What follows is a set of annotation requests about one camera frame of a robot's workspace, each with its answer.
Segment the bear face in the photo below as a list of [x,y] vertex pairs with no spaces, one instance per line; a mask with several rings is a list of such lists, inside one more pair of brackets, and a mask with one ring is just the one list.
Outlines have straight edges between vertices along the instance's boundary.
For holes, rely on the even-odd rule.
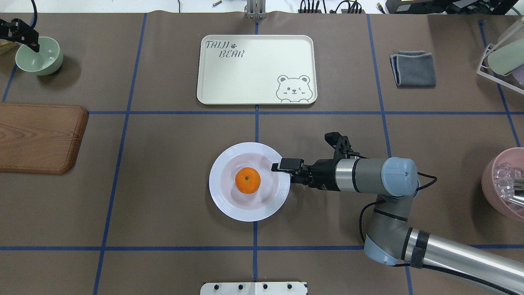
[[309,77],[302,75],[299,78],[278,77],[277,98],[281,102],[309,101],[313,97],[313,91],[309,88]]

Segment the mint green bowl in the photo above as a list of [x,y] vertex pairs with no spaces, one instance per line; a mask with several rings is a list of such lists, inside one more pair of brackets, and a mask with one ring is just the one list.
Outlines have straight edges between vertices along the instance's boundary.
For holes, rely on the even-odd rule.
[[64,55],[58,42],[50,37],[39,37],[40,52],[32,51],[22,45],[16,52],[16,65],[23,71],[37,76],[56,72],[62,65]]

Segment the brown tray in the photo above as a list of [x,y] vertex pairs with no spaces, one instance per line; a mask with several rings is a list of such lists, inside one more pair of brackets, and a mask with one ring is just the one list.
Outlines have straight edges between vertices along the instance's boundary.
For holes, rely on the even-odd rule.
[[87,122],[80,106],[0,103],[0,172],[69,171]]

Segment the blue gray cloth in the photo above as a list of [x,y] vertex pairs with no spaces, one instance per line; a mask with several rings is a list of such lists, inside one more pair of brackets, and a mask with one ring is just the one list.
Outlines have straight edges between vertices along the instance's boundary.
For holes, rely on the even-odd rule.
[[425,51],[399,50],[391,56],[391,67],[398,86],[435,87],[433,56]]

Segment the pink bowl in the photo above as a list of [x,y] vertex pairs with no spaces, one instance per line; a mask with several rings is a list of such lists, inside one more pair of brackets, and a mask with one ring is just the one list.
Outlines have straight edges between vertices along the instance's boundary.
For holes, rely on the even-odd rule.
[[508,162],[519,168],[524,168],[524,147],[513,147],[501,152],[496,158],[494,158],[484,169],[482,175],[482,191],[488,202],[495,208],[495,210],[506,215],[511,219],[524,222],[524,210],[520,211],[520,214],[513,211],[505,201],[498,195],[495,190],[495,184],[493,182],[493,173],[495,167],[501,163]]

